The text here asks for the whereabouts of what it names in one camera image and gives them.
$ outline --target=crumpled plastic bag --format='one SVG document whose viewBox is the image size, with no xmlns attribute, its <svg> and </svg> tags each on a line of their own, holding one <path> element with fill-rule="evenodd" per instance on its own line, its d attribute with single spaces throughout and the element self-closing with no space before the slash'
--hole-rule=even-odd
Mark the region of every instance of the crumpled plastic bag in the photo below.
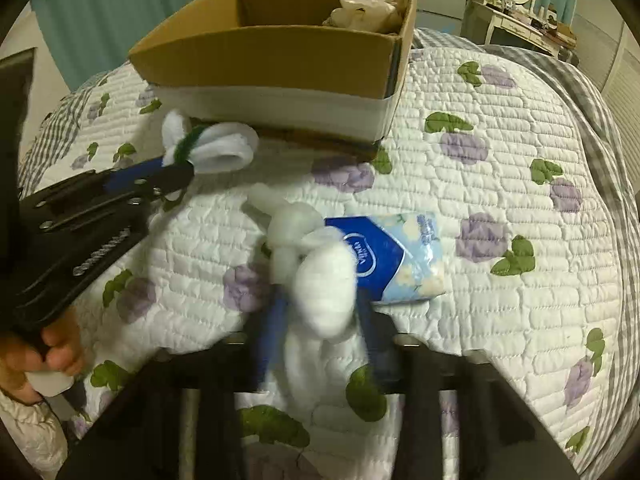
<svg viewBox="0 0 640 480">
<path fill-rule="evenodd" d="M 388 34 L 398 32 L 409 0 L 340 0 L 323 25 Z"/>
</svg>

